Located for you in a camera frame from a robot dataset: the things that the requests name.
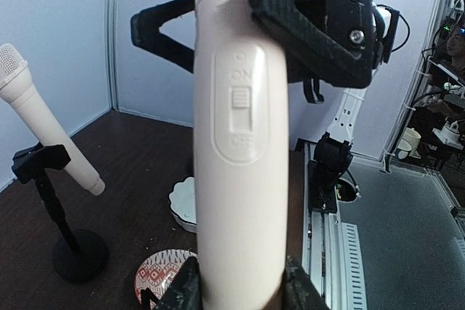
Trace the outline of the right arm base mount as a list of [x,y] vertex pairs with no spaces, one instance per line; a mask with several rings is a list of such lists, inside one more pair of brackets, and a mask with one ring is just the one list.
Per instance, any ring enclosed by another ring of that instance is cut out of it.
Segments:
[[319,177],[316,174],[317,163],[310,160],[307,163],[308,175],[308,207],[318,213],[337,213],[338,203],[351,203],[361,198],[360,186],[349,170],[344,172],[345,177],[340,176],[329,187],[319,185]]

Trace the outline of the black mic stand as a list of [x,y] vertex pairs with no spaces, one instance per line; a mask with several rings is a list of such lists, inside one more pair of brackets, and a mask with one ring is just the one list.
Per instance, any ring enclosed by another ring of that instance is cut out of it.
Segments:
[[97,233],[87,229],[73,231],[69,227],[65,211],[46,173],[47,169],[61,171],[71,162],[65,147],[61,144],[45,147],[38,143],[16,152],[12,161],[12,172],[19,182],[34,182],[50,219],[62,235],[52,251],[54,270],[68,282],[93,280],[108,262],[108,247]]

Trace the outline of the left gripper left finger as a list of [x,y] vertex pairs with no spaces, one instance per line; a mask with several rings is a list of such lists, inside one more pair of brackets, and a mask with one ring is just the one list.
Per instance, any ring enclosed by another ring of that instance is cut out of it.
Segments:
[[149,288],[143,290],[143,309],[202,309],[201,283],[197,258],[191,256],[183,263],[181,269],[161,298],[157,298]]

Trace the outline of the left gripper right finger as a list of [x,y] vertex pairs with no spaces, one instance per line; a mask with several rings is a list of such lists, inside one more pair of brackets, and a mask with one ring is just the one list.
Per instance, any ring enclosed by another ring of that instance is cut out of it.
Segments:
[[302,264],[292,257],[286,259],[282,309],[329,310],[324,298],[316,290]]

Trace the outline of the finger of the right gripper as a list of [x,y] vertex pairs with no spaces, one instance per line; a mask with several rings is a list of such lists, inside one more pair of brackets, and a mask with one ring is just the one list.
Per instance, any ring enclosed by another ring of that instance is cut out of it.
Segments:
[[193,73],[194,49],[162,33],[161,28],[194,9],[195,0],[171,0],[141,10],[130,19],[132,44]]
[[314,77],[364,89],[372,81],[373,0],[248,0],[253,19]]

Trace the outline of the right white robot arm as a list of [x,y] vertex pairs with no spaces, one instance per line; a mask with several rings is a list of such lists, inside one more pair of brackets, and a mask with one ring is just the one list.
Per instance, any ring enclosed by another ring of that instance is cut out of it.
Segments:
[[311,103],[323,101],[320,82],[344,90],[310,182],[318,209],[330,209],[395,31],[373,0],[172,0],[135,14],[133,44],[195,77],[197,214],[283,201],[286,86],[297,81]]

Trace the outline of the cream microphone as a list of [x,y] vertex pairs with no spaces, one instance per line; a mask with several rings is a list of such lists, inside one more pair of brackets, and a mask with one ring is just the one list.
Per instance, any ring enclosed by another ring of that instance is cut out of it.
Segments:
[[95,196],[105,190],[99,173],[60,125],[34,85],[28,62],[11,44],[1,45],[1,99],[19,115],[44,146],[61,144],[70,156],[68,174]]
[[277,305],[286,259],[283,48],[248,0],[195,0],[194,177],[205,309]]

